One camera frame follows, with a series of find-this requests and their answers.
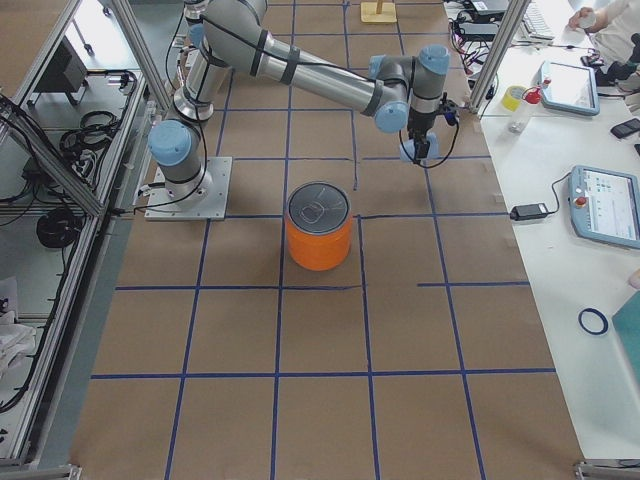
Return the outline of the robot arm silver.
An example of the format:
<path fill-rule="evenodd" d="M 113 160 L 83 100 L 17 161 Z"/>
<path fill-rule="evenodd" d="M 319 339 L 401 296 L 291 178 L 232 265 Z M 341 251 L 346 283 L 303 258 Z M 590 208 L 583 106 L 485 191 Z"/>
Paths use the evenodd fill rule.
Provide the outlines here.
<path fill-rule="evenodd" d="M 457 125 L 456 105 L 444 91 L 450 63 L 446 47 L 427 45 L 416 56 L 373 56 L 361 76 L 275 39 L 262 26 L 267 9 L 265 1 L 201 4 L 197 57 L 173 94 L 171 113 L 148 136 L 163 177 L 158 198 L 145 207 L 148 215 L 223 218 L 231 162 L 198 150 L 206 143 L 203 125 L 213 114 L 213 98 L 230 70 L 268 77 L 356 110 L 384 133 L 407 133 L 400 150 L 423 168 L 437 146 L 431 132 L 437 117 Z"/>

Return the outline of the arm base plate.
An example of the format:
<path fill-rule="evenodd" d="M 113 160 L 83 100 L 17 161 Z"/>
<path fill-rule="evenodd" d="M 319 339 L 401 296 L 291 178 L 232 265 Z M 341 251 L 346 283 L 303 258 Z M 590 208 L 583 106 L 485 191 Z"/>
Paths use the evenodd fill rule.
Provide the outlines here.
<path fill-rule="evenodd" d="M 149 221 L 224 220 L 232 162 L 231 157 L 209 156 L 202 162 L 206 172 L 185 184 L 166 180 L 157 167 L 154 181 L 163 186 L 151 190 L 145 218 Z"/>

